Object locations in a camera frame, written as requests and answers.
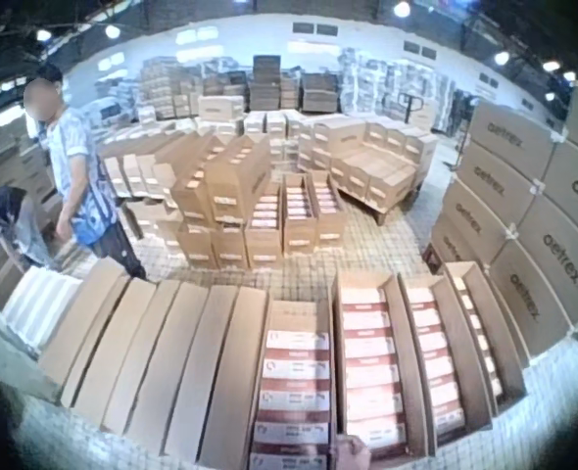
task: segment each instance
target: window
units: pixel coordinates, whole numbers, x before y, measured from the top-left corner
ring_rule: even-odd
[[[293,23],[293,32],[299,32],[301,34],[313,34],[314,31],[315,25],[313,23]]]
[[[432,61],[437,59],[437,51],[430,47],[422,47],[422,56]]]
[[[24,115],[24,108],[20,105],[15,105],[8,110],[2,111],[0,113],[0,127],[2,125],[10,124],[13,120],[20,118]]]
[[[210,57],[220,57],[223,55],[223,46],[206,46],[197,47],[195,49],[185,49],[178,51],[175,57],[182,64],[199,59],[207,59]]]
[[[293,54],[331,54],[333,56],[341,54],[339,46],[334,44],[306,41],[289,41],[287,43],[287,52]]]
[[[415,44],[414,42],[405,41],[405,51],[411,52],[413,54],[419,54],[419,44]]]
[[[318,24],[317,34],[322,34],[324,36],[336,36],[339,32],[339,28],[332,24]]]

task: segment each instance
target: man's hand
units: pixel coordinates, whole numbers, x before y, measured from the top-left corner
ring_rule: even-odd
[[[368,470],[371,452],[356,436],[337,436],[335,470]]]
[[[67,242],[72,237],[72,225],[70,224],[70,218],[61,212],[60,217],[58,217],[58,223],[56,224],[56,234],[61,240]]]

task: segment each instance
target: label on box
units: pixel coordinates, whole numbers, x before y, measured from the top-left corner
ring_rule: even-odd
[[[234,198],[222,198],[220,196],[215,196],[215,197],[213,197],[213,200],[215,201],[216,204],[223,204],[226,206],[236,206],[237,205],[237,200]]]
[[[328,457],[326,455],[302,455],[298,457],[251,453],[249,468],[251,470],[326,470],[328,468]]]
[[[429,333],[418,336],[419,344],[424,352],[440,350],[448,346],[446,335],[443,332]]]
[[[390,325],[389,314],[386,311],[344,312],[344,330],[387,328]]]
[[[398,423],[396,416],[364,421],[349,421],[348,434],[358,436],[369,448],[382,448],[407,441],[405,423]]]
[[[327,411],[330,409],[330,393],[264,390],[259,393],[259,409],[274,409],[279,411]]]
[[[269,379],[329,379],[330,364],[323,360],[265,359],[263,377]]]
[[[345,340],[344,344],[347,358],[372,357],[396,352],[394,340],[391,337],[350,339]]]
[[[458,400],[457,382],[449,382],[430,389],[430,399],[433,407],[441,406],[450,401]]]
[[[328,423],[261,423],[254,425],[253,442],[263,444],[328,444]]]
[[[376,387],[400,382],[398,365],[372,365],[368,367],[346,367],[346,388]]]
[[[328,333],[269,330],[267,348],[278,350],[330,350]]]

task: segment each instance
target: white tile floor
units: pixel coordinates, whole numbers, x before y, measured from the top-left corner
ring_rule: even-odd
[[[152,280],[177,278],[202,285],[244,284],[269,289],[276,298],[311,301],[325,294],[338,268],[374,268],[415,274],[427,272],[420,251],[428,242],[453,163],[452,145],[440,145],[422,191],[410,209],[396,209],[384,227],[348,204],[350,214],[343,253],[291,258],[284,268],[267,273],[194,271],[168,259],[156,242],[143,240],[135,250]],[[93,260],[66,247],[66,272],[83,275]],[[549,440],[578,415],[578,343],[565,340],[525,372],[529,396],[494,421],[493,429],[446,446],[435,458],[413,469],[526,469],[537,467]],[[62,408],[32,398],[18,398],[23,419],[13,437],[26,463],[53,469],[194,468],[170,457],[148,455],[127,439],[100,432]]]

